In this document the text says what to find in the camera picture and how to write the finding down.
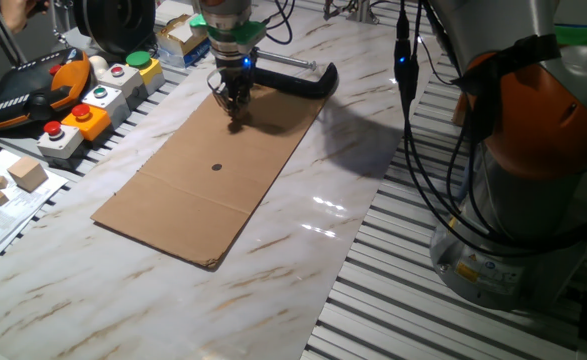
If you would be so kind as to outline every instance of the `white marble surface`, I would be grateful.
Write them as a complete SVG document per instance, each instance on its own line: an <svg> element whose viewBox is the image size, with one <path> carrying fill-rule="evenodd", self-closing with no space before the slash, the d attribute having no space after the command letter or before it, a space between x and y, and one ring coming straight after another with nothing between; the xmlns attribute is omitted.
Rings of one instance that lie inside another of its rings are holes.
<svg viewBox="0 0 587 360"><path fill-rule="evenodd" d="M292 22L293 44L261 46L335 62L340 86L219 269L204 271L89 219L209 95L209 58L0 259L0 354L300 357L401 139L402 117L391 81L394 29L325 23L303 9ZM284 29L275 34L283 38ZM426 41L437 61L438 46ZM423 91L431 70L421 68Z"/></svg>

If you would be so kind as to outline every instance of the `end effector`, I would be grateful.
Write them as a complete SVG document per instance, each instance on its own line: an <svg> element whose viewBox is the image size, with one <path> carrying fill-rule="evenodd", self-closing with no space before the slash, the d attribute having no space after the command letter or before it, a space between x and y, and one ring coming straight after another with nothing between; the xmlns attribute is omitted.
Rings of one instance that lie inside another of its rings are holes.
<svg viewBox="0 0 587 360"><path fill-rule="evenodd" d="M255 46L266 36L266 25L249 20L251 0L198 0L202 14L191 21L193 33L208 35L221 84L211 90L233 119L246 112L255 78Z"/></svg>

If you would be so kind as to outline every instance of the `white box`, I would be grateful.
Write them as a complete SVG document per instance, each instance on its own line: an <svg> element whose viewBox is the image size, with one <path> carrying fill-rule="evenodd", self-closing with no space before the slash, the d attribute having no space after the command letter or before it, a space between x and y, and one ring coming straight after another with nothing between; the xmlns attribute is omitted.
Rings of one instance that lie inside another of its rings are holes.
<svg viewBox="0 0 587 360"><path fill-rule="evenodd" d="M121 70L122 74L116 76L114 75L114 69L118 67L121 68L118 70ZM98 79L98 83L122 91L122 95L124 95L126 103L131 110L135 109L149 96L140 71L131 66L114 64L108 71L102 74Z"/></svg>
<svg viewBox="0 0 587 360"><path fill-rule="evenodd" d="M80 133L80 129L75 126L60 125L64 136L57 139L51 139L48 133L40 136L37 141L37 147L44 156L54 157L58 159L68 159L73 155L75 150L80 146L84 137Z"/></svg>
<svg viewBox="0 0 587 360"><path fill-rule="evenodd" d="M96 95L95 91L99 88L104 89L106 94L100 95L98 91L98 94ZM109 117L111 118L111 123L113 124L114 129L117 129L120 125L122 125L124 120L131 116L131 110L126 103L126 99L124 98L122 91L110 86L96 86L86 94L82 102L87 105L106 110L106 112L109 114Z"/></svg>

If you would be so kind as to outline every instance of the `warning label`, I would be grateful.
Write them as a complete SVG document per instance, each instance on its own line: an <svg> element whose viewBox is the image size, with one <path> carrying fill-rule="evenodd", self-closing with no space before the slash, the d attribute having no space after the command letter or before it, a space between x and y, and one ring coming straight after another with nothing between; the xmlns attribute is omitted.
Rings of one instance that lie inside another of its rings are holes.
<svg viewBox="0 0 587 360"><path fill-rule="evenodd" d="M455 273L476 284L479 288L510 295L520 282L523 267L502 264L468 246L455 267Z"/></svg>

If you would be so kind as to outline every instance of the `cardboard sheet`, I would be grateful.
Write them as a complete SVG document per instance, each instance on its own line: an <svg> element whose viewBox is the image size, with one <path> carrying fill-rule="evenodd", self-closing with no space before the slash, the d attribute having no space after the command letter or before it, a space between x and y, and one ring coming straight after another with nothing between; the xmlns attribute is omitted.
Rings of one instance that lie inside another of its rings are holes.
<svg viewBox="0 0 587 360"><path fill-rule="evenodd" d="M325 100L256 86L241 127L209 96L91 217L184 260L216 267Z"/></svg>

